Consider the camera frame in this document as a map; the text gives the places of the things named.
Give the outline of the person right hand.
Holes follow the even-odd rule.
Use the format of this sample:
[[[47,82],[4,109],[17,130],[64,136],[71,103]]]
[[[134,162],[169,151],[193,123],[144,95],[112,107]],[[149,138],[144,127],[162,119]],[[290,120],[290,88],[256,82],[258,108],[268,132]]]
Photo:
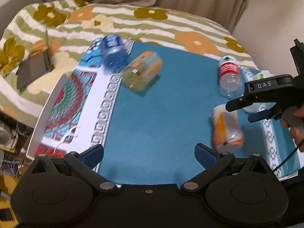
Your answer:
[[[296,109],[289,108],[283,114],[281,125],[289,128],[289,136],[294,140],[295,144],[299,147],[300,152],[303,152],[303,129],[300,129],[299,122],[296,120],[303,119],[303,105]]]

